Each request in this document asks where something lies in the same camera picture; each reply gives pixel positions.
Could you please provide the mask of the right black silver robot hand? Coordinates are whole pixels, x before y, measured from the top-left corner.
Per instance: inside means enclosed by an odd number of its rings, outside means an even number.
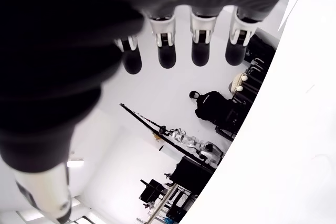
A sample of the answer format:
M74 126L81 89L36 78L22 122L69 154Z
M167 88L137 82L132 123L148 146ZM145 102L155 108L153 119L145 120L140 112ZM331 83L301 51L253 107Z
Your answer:
M67 161L75 126L119 65L141 70L145 19L172 68L174 11L191 8L192 60L207 64L217 16L233 6L225 57L236 66L279 0L1 0L1 158L31 206L54 223L71 214Z

